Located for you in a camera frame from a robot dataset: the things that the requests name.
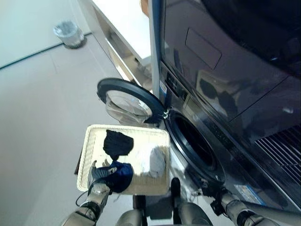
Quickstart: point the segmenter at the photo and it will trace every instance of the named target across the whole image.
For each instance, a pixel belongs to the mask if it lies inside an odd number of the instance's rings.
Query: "cabinet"
[[[139,0],[79,2],[93,35],[122,78],[151,91],[150,25]]]

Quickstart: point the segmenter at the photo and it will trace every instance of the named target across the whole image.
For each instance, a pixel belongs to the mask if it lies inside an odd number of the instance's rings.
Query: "tray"
[[[169,189],[169,165],[170,165],[170,140],[169,134],[162,129],[150,129],[134,126],[120,125],[91,125],[86,130],[83,150],[80,158],[77,188],[80,191],[88,190],[88,174],[90,166],[97,160],[96,167],[108,166],[112,160],[103,150],[103,141],[106,130],[121,132],[134,139],[134,147],[127,156],[120,156],[119,162],[130,163],[134,170],[132,182],[122,194],[135,195],[163,195]],[[136,160],[137,152],[143,151],[148,143],[157,144],[165,156],[166,168],[159,178],[142,176],[141,166]]]

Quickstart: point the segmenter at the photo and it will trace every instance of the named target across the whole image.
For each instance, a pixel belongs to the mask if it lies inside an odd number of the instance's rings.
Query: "white cloth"
[[[156,144],[147,144],[145,149],[137,154],[137,161],[140,163],[142,175],[153,178],[161,177],[165,171],[165,159],[161,149]]]

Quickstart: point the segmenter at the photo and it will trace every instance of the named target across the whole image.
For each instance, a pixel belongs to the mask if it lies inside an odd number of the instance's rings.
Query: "white countertop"
[[[91,0],[142,65],[151,63],[149,19],[139,0]]]

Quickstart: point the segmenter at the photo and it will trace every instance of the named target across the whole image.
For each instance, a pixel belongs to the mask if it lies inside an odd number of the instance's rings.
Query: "cable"
[[[90,185],[90,187],[88,189],[88,195],[90,195],[94,184],[97,184],[97,183],[100,183],[100,182],[102,182],[103,184],[105,184],[105,181],[103,180],[103,178],[98,178],[97,180],[95,180],[95,181],[92,182],[92,184]]]
[[[225,214],[225,213],[222,213],[222,214],[223,214],[226,218],[229,218],[227,214]]]
[[[75,201],[75,204],[79,207],[80,205],[77,203],[78,202],[78,200],[85,194],[85,193],[87,193],[88,191],[85,191],[85,192],[83,192],[82,194],[80,194],[80,196],[76,199],[76,201]]]

